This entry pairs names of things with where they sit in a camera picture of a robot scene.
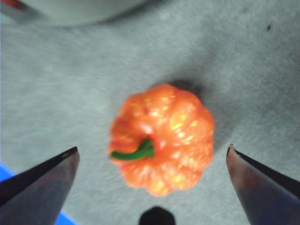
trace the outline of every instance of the gray carpet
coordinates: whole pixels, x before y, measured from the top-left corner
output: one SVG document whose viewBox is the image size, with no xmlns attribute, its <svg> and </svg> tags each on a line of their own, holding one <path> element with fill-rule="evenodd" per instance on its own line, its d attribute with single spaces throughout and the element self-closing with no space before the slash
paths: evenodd
<svg viewBox="0 0 300 225">
<path fill-rule="evenodd" d="M 151 1 L 87 26 L 4 25 L 1 160 L 21 172 L 77 146 L 63 210 L 78 224 L 137 224 L 154 205 L 179 225 L 248 224 L 227 147 L 300 180 L 299 76 L 299 0 Z M 129 188 L 106 147 L 123 101 L 164 82 L 195 91 L 217 127 L 196 187 L 157 198 Z"/>
</svg>

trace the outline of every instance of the black object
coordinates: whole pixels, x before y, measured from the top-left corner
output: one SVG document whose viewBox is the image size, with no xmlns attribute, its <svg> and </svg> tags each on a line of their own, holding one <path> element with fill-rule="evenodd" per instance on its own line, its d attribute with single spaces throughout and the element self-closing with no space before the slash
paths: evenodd
<svg viewBox="0 0 300 225">
<path fill-rule="evenodd" d="M 229 146 L 226 163 L 252 225 L 300 225 L 300 182 Z"/>
<path fill-rule="evenodd" d="M 78 164 L 77 147 L 73 147 L 0 182 L 0 224 L 55 224 Z"/>
<path fill-rule="evenodd" d="M 175 218 L 169 211 L 156 206 L 142 214 L 139 225 L 175 225 Z"/>
</svg>

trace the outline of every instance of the blue object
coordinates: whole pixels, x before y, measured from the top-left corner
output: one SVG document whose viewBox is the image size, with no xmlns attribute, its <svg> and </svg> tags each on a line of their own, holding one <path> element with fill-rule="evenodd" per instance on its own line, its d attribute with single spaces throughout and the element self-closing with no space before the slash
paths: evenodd
<svg viewBox="0 0 300 225">
<path fill-rule="evenodd" d="M 7 166 L 2 162 L 0 163 L 0 181 L 6 180 L 14 175 Z M 61 212 L 57 218 L 55 225 L 76 225 L 65 213 Z"/>
</svg>

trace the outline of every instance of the pumpkin stem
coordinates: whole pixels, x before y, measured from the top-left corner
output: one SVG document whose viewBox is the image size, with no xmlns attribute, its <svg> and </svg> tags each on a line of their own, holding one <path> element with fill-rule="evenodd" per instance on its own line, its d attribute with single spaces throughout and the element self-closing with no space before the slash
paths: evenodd
<svg viewBox="0 0 300 225">
<path fill-rule="evenodd" d="M 138 149 L 132 153 L 122 153 L 118 151 L 113 151 L 110 154 L 110 157 L 117 158 L 121 160 L 137 160 L 143 157 L 153 158 L 154 156 L 154 147 L 151 140 L 145 138 Z"/>
</svg>

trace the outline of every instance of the gray fabric surface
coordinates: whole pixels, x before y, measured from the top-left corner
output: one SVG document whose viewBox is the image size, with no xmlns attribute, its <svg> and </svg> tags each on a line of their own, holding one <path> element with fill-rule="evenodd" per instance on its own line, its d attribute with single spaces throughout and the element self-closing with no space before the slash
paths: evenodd
<svg viewBox="0 0 300 225">
<path fill-rule="evenodd" d="M 21 172 L 78 146 L 63 208 L 78 224 L 136 224 L 154 205 L 179 225 L 248 224 L 226 149 L 300 180 L 299 75 L 299 0 L 151 1 L 87 26 L 2 26 L 1 160 Z M 215 156 L 195 188 L 157 198 L 109 163 L 108 130 L 130 94 L 174 81 L 213 113 Z"/>
</svg>

